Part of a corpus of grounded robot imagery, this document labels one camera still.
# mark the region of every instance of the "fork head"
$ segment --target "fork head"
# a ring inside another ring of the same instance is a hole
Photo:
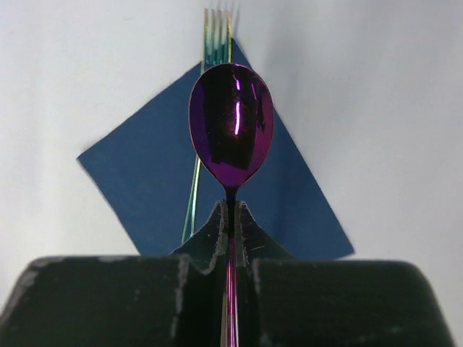
[[[232,61],[232,16],[228,11],[204,10],[204,70]]]

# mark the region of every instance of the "white surface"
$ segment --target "white surface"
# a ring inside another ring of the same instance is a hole
[[[205,5],[0,1],[0,302],[36,257],[136,253],[75,158],[199,60]],[[462,18],[247,0],[237,26],[355,257],[418,265],[461,344]]]

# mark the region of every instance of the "dark blue square paper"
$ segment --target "dark blue square paper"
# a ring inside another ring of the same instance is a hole
[[[235,42],[233,61],[250,65]],[[78,158],[142,255],[168,254],[181,242],[195,162],[188,102],[199,74],[197,65]],[[223,198],[223,188],[203,168],[197,228]],[[332,260],[353,253],[276,112],[270,153],[238,199],[295,257]]]

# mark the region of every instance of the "spoon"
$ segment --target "spoon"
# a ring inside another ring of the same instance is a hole
[[[204,72],[190,97],[190,133],[197,156],[224,186],[229,216],[226,255],[226,346],[238,346],[234,206],[238,189],[260,168],[273,135],[273,105],[251,69],[219,64]]]

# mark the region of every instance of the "fork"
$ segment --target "fork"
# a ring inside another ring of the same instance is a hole
[[[221,10],[204,10],[203,59],[201,61],[201,74],[217,64],[232,62],[232,17],[230,12]],[[182,243],[195,233],[197,186],[200,178],[201,160],[196,155],[195,167],[191,183],[190,197],[188,198],[187,215],[183,225]]]

